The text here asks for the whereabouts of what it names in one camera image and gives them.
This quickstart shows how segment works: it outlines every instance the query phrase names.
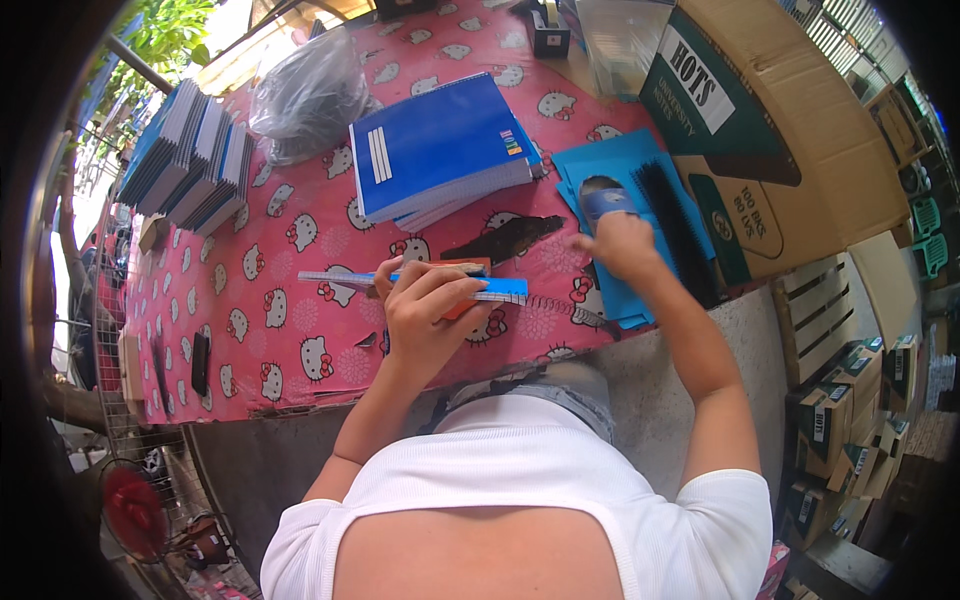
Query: green plastic chair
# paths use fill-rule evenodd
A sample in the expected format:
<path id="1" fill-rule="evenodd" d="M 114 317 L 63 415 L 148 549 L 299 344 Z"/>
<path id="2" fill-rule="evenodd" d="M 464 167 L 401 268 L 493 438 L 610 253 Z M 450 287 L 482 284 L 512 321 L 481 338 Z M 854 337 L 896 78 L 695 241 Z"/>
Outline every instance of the green plastic chair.
<path id="1" fill-rule="evenodd" d="M 925 240 L 934 231 L 940 228 L 940 210 L 932 198 L 920 198 L 912 205 L 913 227 L 917 232 L 917 240 Z"/>
<path id="2" fill-rule="evenodd" d="M 913 252 L 924 253 L 925 272 L 920 273 L 920 280 L 926 281 L 932 279 L 940 273 L 940 270 L 947 266 L 947 238 L 943 233 L 937 233 L 928 237 L 922 242 L 913 245 Z"/>

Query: white top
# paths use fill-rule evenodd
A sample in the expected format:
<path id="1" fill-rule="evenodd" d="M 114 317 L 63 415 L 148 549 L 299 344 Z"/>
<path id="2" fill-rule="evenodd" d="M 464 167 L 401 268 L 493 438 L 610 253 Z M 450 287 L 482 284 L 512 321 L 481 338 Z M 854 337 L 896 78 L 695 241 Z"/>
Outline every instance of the white top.
<path id="1" fill-rule="evenodd" d="M 343 503 L 284 511 L 260 568 L 264 597 L 331 598 L 337 549 L 358 517 L 477 506 L 590 514 L 610 540 L 626 600 L 756 597 L 773 542 L 770 494 L 756 473 L 707 473 L 667 502 L 579 419 L 531 396 L 474 400 L 437 431 L 373 455 Z"/>

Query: wooden pallet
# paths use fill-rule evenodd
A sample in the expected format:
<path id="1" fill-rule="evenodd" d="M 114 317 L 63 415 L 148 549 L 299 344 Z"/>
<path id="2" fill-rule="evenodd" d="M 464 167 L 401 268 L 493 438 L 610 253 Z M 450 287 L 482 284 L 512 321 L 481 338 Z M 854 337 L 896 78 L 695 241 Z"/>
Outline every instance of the wooden pallet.
<path id="1" fill-rule="evenodd" d="M 823 367 L 856 332 L 846 253 L 771 282 L 790 389 Z"/>

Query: mobile phone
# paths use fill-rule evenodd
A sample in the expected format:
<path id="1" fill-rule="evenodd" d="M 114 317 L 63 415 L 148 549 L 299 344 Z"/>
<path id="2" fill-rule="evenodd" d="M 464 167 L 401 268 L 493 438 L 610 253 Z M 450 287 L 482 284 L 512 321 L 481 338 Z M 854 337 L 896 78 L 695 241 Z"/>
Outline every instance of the mobile phone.
<path id="1" fill-rule="evenodd" d="M 200 333 L 193 334 L 193 371 L 190 373 L 190 386 L 200 396 L 206 396 L 206 363 L 210 357 L 210 341 Z"/>

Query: table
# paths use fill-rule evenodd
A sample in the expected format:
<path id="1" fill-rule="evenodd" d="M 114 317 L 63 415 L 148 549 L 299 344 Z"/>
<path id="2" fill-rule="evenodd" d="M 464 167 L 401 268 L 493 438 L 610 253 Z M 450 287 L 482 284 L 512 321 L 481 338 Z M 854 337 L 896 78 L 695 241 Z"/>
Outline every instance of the table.
<path id="1" fill-rule="evenodd" d="M 140 348 L 150 422 L 243 420 L 352 401 L 370 385 L 384 356 L 383 309 L 346 288 L 297 282 L 298 271 L 368 272 L 397 254 L 437 258 L 511 219 L 560 216 L 564 224 L 493 274 L 525 277 L 532 294 L 602 315 L 588 258 L 568 247 L 577 224 L 555 189 L 550 156 L 652 127 L 651 120 L 639 103 L 599 102 L 536 61 L 523 21 L 503 4 L 461 0 L 376 23 L 352 32 L 355 47 L 371 94 L 384 105 L 467 75 L 493 73 L 540 149 L 547 175 L 409 235 L 357 214 L 347 137 L 289 167 L 267 165 L 260 144 L 252 157 L 248 203 L 232 220 L 205 239 L 176 230 L 148 254 L 133 252 L 137 267 L 127 286 L 128 331 Z M 237 121 L 248 114 L 250 92 L 245 84 L 224 99 Z M 190 387 L 197 331 L 211 341 L 203 396 Z M 372 334 L 371 346 L 357 345 Z M 431 385 L 481 380 L 612 341 L 609 331 L 553 310 L 549 301 L 504 304 Z M 160 372 L 154 369 L 153 344 Z"/>

